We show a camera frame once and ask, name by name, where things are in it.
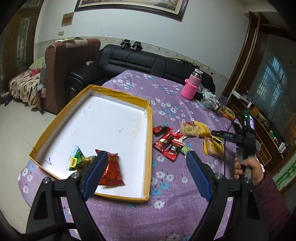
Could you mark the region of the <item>dark red jacket right forearm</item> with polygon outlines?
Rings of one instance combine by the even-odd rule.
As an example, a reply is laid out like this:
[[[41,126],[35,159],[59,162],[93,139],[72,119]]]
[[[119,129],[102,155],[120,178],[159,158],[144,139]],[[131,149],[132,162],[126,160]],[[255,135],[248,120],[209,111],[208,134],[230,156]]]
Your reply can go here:
[[[275,237],[288,222],[290,211],[269,172],[263,173],[262,180],[255,188],[266,217],[269,237]]]

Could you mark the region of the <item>person's right hand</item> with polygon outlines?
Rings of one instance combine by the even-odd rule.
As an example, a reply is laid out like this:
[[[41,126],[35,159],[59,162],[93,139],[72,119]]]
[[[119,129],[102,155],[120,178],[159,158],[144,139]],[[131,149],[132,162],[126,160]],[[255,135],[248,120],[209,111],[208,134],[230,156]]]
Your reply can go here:
[[[238,161],[238,157],[234,159],[234,179],[238,180],[244,173],[242,167],[249,167],[251,169],[251,180],[254,186],[258,185],[264,177],[262,166],[254,157],[250,157],[242,160],[241,163]]]

